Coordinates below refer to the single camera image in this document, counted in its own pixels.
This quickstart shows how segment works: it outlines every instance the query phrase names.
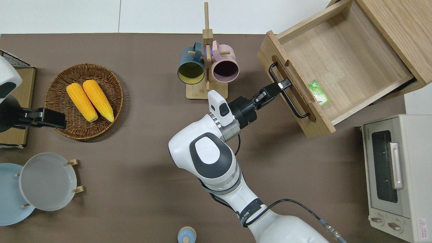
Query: white plate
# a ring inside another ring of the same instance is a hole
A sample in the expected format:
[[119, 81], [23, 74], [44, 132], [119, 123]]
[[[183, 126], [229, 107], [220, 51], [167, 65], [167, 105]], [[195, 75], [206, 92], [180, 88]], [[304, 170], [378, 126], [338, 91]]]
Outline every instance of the white plate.
[[16, 224], [27, 218], [35, 209], [33, 206], [22, 208], [26, 204], [19, 192], [21, 165], [0, 163], [0, 226]]
[[76, 175], [67, 160], [55, 153], [40, 153], [27, 161], [19, 177], [24, 199], [44, 211], [66, 206], [75, 194]]

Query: black metal handle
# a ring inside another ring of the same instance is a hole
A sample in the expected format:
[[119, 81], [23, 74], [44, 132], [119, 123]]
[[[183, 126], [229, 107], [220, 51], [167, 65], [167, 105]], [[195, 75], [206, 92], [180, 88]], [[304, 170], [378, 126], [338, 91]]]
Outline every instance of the black metal handle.
[[[270, 65], [270, 67], [269, 67], [269, 74], [270, 74], [270, 77], [273, 79], [273, 82], [280, 83], [280, 81], [277, 79], [276, 75], [274, 75], [274, 72], [273, 72], [273, 68], [276, 67], [276, 66], [277, 66], [277, 62], [275, 62], [272, 65]], [[291, 81], [289, 79], [284, 79], [283, 81], [286, 81], [286, 80], [289, 82], [289, 85], [287, 87], [291, 86], [292, 85]], [[294, 112], [294, 114], [295, 114], [296, 117], [298, 117], [298, 118], [306, 118], [306, 117], [309, 116], [309, 112], [306, 113], [306, 114], [304, 114], [304, 115], [302, 115], [302, 114], [299, 113], [299, 111], [294, 106], [294, 104], [292, 103], [291, 99], [288, 97], [288, 95], [286, 94], [286, 92], [285, 92], [284, 89], [282, 90], [281, 93], [282, 93], [282, 96], [284, 97], [284, 99], [286, 100], [286, 102], [288, 103], [289, 107], [291, 108], [292, 112]]]

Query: pink mug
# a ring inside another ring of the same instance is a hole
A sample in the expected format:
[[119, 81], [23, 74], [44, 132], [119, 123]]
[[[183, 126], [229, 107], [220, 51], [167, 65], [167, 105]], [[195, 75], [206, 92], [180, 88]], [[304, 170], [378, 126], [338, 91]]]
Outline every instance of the pink mug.
[[213, 41], [212, 54], [214, 61], [212, 64], [212, 74], [215, 80], [227, 83], [231, 82], [238, 76], [238, 64], [235, 59], [234, 50], [229, 45], [219, 45]]

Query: table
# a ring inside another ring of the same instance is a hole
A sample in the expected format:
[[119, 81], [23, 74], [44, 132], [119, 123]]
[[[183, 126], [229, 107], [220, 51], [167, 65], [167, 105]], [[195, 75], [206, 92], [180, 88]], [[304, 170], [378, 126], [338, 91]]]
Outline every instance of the table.
[[[24, 165], [42, 152], [78, 159], [77, 194], [63, 209], [35, 210], [24, 221], [0, 227], [0, 242], [176, 242], [186, 225], [197, 242], [254, 242], [236, 215], [213, 201], [198, 180], [178, 169], [168, 141], [208, 113], [205, 100], [188, 100], [177, 78], [180, 51], [195, 34], [1, 35], [0, 48], [37, 67], [32, 107], [43, 107], [54, 77], [75, 64], [111, 69], [124, 87], [124, 108], [106, 134], [79, 142], [51, 128], [29, 130], [27, 147], [1, 149], [0, 163]], [[233, 47], [240, 66], [228, 101], [251, 98], [268, 83], [256, 58], [263, 35], [214, 35]], [[237, 155], [249, 187], [267, 204], [292, 198], [330, 223], [348, 242], [403, 242], [369, 225], [361, 132], [364, 122], [405, 113], [403, 97], [366, 107], [336, 125], [331, 135], [307, 139], [278, 97], [257, 112], [241, 134]], [[228, 142], [237, 148], [234, 138]], [[324, 228], [299, 206], [279, 214], [300, 217], [330, 242]]]

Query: yellow corn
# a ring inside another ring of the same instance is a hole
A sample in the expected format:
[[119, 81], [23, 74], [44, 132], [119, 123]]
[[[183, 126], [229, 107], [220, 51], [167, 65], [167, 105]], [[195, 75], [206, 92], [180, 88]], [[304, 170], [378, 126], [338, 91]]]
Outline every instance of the yellow corn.
[[98, 83], [94, 80], [87, 80], [83, 83], [83, 88], [99, 113], [110, 122], [114, 122], [112, 107]]
[[81, 85], [78, 83], [72, 83], [66, 87], [66, 91], [79, 112], [81, 112], [87, 121], [93, 122], [98, 118], [95, 108], [93, 108], [93, 105], [88, 99], [86, 93], [84, 93]]

